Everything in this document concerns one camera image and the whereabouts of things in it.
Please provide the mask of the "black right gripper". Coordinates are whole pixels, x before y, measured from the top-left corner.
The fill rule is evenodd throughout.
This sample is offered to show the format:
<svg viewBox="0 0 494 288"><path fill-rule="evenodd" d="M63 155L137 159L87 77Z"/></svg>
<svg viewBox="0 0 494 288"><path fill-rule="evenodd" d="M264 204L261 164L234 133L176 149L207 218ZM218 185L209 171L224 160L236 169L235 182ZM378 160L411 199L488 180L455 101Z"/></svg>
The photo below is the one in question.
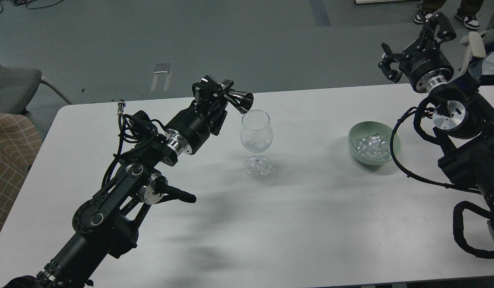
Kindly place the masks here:
<svg viewBox="0 0 494 288"><path fill-rule="evenodd" d="M428 84L434 76L442 76L445 82L453 78L454 69L446 59L440 45L457 38L449 18L436 11L423 16L423 28L418 39L410 44L402 53L393 53L386 43L381 43L384 52L378 67L384 76L398 83L402 75L406 76L412 89L417 93L427 93L432 85ZM391 65L401 61L401 71Z"/></svg>

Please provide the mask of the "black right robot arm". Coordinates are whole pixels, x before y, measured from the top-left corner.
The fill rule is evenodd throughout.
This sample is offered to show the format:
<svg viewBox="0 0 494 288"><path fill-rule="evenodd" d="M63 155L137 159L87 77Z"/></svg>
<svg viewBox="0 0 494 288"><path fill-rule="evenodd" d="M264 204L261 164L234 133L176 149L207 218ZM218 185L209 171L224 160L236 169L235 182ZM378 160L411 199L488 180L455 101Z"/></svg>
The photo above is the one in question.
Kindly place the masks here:
<svg viewBox="0 0 494 288"><path fill-rule="evenodd" d="M398 82L405 75L415 92L427 95L399 118L390 141L394 141L402 122L413 116L416 133L441 148L444 155L438 166L449 183L434 182L406 169L397 160L393 143L390 153L409 178L483 196L487 210L469 201L454 207L453 237L465 252L494 259L494 250L477 249L467 243L463 224L465 210L486 218L494 241L494 108L479 93L479 87L494 85L494 23L485 32L470 32L462 38L466 52L456 79L440 50L442 43L455 37L447 17L435 12L424 20L417 40L401 53L393 53L382 43L384 54L378 64L388 80Z"/></svg>

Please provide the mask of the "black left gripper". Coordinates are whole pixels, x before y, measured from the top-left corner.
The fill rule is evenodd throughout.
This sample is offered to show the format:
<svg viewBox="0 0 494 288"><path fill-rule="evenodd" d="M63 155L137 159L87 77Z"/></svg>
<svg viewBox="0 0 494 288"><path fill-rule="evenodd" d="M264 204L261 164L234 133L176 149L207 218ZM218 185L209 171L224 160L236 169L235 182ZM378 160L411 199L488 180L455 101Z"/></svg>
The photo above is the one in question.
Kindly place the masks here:
<svg viewBox="0 0 494 288"><path fill-rule="evenodd" d="M165 126L165 144L177 155L194 155L210 135L219 135L227 116L225 95L233 85L233 80L218 82L210 75L192 84L194 100Z"/></svg>

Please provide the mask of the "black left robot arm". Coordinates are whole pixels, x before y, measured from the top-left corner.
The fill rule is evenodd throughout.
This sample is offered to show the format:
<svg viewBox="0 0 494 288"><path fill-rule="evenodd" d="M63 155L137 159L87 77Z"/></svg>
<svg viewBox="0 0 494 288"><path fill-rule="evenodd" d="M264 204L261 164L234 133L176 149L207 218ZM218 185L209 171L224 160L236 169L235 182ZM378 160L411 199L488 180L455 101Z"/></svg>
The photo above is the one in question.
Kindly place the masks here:
<svg viewBox="0 0 494 288"><path fill-rule="evenodd" d="M142 110L124 113L118 102L118 151L108 166L100 190L74 213L75 234L36 276L10 280L7 288L84 288L107 255L114 258L137 247L139 227L151 206L171 200L193 204L195 195L172 187L156 169L175 166L178 157L194 155L210 137L219 135L232 104L247 113L254 95L233 89L232 80L204 76L192 84L193 101L167 124Z"/></svg>

